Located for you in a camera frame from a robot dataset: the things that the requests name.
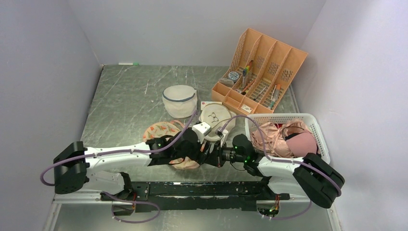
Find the eyeglasses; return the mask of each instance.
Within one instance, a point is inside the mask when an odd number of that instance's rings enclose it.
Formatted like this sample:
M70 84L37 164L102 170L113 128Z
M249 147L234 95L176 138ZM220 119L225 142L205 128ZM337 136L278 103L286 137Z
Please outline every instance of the eyeglasses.
M217 115L216 115L214 112L211 113L208 117L210 117L210 116L213 118L213 122L212 122L212 123L215 123L215 122L218 122L218 121L219 121Z

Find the patterned cloth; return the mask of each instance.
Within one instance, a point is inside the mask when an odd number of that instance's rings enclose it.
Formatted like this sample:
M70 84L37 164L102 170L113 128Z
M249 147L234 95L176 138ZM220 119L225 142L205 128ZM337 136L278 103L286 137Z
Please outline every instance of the patterned cloth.
M173 120L171 122L155 123L148 127L144 132L143 142L146 142L149 139L159 138L164 135L175 136L181 130L174 123L178 123L182 128L184 127L184 124L178 120ZM177 169L193 169L198 168L200 166L197 162L190 160L190 158L188 157L186 157L184 161L183 158L172 160L170 161L169 164L171 164L174 168Z

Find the green marker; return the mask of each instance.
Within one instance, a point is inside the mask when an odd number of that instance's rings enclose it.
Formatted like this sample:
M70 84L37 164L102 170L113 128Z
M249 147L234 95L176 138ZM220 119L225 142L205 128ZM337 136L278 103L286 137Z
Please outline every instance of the green marker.
M139 63L118 63L119 65L134 65L137 66Z

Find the gray metal surface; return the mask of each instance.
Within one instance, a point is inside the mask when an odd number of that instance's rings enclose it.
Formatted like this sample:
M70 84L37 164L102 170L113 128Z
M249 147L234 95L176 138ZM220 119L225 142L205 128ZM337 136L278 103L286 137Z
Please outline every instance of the gray metal surface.
M302 211L308 202L282 202L281 215L290 216ZM128 220L143 220L156 212L138 213ZM113 220L110 205L67 205L61 207L55 231L330 231L326 209L312 205L304 215L291 220L262 219L257 212L239 209L163 211L155 220L142 224L125 224Z
M186 84L198 90L198 99L211 100L211 89L227 71L227 67L207 66L105 66L99 81L82 140L86 146L114 147L139 143L149 125L173 118L166 112L162 102L165 88ZM277 113L295 113L292 92L287 91ZM244 122L238 119L234 134L244 133ZM258 180L246 172L203 165L193 170L176 170L170 166L124 167L111 169L124 171L133 181L228 181ZM66 203L60 198L57 203ZM89 203L89 196L68 198L76 205L63 204L55 230L331 230L326 209L312 206L306 214L288 221L262 220L256 212L238 209L163 211L161 215L145 224L124 224L111 219L110 206ZM307 206L305 202L284 202L278 217L298 213ZM130 220L143 220L154 213L138 213Z

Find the mesh laundry bag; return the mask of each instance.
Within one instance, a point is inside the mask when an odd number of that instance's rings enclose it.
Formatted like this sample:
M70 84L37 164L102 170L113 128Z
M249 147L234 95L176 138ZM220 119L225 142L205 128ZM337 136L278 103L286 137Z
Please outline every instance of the mesh laundry bag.
M228 108L222 104L207 104L201 112L200 120L211 126L211 132L204 137L204 139L211 142L220 140L221 138L216 134L217 129L224 126L224 124L235 115L235 113L230 112ZM233 127L235 127L235 119L229 122L225 129L231 131Z
M197 94L193 87L176 85L163 91L163 103L174 118L186 118L197 108Z

